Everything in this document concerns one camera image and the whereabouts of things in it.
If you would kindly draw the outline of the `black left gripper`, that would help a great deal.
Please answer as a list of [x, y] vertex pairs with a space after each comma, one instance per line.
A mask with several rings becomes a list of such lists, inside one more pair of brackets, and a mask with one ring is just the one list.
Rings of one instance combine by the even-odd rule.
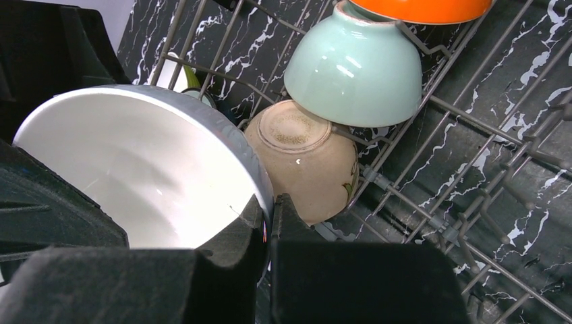
[[1, 2], [1, 139], [55, 95], [130, 84], [101, 14], [37, 1]]

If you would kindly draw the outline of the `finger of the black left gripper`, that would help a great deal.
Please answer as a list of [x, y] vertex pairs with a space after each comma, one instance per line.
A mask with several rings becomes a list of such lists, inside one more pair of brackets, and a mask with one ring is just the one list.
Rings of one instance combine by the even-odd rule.
[[91, 198], [20, 148], [1, 142], [1, 276], [49, 246], [129, 245]]

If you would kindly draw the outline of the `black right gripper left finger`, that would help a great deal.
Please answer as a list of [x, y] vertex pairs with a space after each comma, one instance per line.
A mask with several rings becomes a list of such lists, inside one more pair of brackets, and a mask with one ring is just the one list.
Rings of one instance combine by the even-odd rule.
[[263, 210], [194, 250], [48, 248], [16, 272], [2, 323], [253, 323], [266, 260]]

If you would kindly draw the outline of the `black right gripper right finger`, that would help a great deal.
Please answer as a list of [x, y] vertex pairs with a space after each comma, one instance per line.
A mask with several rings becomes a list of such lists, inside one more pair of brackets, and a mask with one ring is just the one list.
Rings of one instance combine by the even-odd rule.
[[448, 258], [416, 244], [330, 242], [277, 197], [270, 235], [273, 323], [468, 323]]

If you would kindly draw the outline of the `beige floral bowl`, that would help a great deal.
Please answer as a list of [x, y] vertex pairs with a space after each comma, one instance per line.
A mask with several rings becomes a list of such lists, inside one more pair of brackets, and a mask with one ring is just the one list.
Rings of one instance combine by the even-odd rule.
[[314, 225], [340, 213], [359, 178], [355, 142], [293, 100], [256, 115], [245, 131], [268, 172], [275, 196], [289, 194], [299, 217]]

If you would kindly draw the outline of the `white bowl blue band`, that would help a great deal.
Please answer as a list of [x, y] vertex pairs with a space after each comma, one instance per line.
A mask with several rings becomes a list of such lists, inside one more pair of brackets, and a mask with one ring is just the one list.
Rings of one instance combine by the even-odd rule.
[[114, 84], [39, 105], [14, 146], [96, 202], [131, 248], [197, 248], [255, 198], [269, 222], [269, 176], [244, 133], [198, 99]]

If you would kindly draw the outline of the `celadon green bowl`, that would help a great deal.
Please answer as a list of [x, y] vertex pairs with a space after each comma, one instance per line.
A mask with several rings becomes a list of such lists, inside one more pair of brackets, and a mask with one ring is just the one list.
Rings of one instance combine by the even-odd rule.
[[295, 48], [284, 84], [294, 101], [321, 118], [384, 127], [417, 112], [422, 65], [396, 22], [369, 20], [349, 1], [339, 1]]

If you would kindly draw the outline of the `orange rimmed white bowl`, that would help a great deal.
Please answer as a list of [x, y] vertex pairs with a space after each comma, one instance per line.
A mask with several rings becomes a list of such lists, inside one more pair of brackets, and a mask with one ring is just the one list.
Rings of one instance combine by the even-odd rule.
[[460, 24], [483, 16], [491, 0], [354, 0], [358, 8], [380, 17], [425, 25]]

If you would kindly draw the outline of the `green bowl dark exterior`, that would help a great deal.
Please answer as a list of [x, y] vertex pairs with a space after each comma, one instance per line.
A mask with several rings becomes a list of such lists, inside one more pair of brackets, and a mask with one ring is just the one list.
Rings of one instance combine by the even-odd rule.
[[198, 87], [187, 88], [183, 90], [182, 93], [202, 101], [205, 105], [208, 105], [213, 109], [217, 109], [217, 103], [212, 97], [212, 95], [209, 94], [208, 92], [202, 94], [201, 89]]

